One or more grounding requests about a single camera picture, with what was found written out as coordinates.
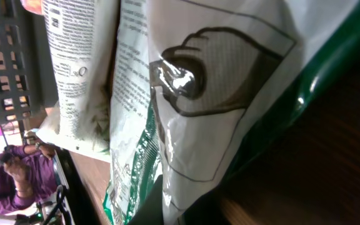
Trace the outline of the white cream tube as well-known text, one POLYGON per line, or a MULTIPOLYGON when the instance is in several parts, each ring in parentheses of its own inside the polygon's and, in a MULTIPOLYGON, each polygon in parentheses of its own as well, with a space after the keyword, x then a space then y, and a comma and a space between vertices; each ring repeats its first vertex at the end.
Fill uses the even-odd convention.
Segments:
POLYGON ((118 9, 115 0, 42 3, 59 101, 36 134, 45 143, 106 162, 118 9))

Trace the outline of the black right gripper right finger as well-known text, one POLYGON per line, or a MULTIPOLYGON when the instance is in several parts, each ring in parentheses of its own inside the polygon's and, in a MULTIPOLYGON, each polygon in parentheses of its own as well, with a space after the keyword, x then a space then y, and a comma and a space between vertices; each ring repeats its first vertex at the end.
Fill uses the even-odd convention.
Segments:
POLYGON ((221 211, 220 189, 215 188, 201 196, 185 213, 186 225, 229 225, 221 211))

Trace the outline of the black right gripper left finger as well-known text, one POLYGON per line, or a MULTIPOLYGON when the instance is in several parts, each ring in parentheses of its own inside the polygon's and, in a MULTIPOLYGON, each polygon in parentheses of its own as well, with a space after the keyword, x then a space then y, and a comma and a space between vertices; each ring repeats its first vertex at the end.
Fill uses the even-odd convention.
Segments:
POLYGON ((127 225, 163 225, 163 176, 159 175, 144 204, 127 225))

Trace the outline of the green 3M wipes pack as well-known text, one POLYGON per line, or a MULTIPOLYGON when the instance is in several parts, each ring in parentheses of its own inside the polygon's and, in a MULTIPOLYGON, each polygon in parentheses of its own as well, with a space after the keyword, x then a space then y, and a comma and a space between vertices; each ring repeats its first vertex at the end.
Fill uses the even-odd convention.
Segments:
POLYGON ((111 98, 113 224, 176 224, 257 158, 360 48, 360 0, 122 1, 111 98))

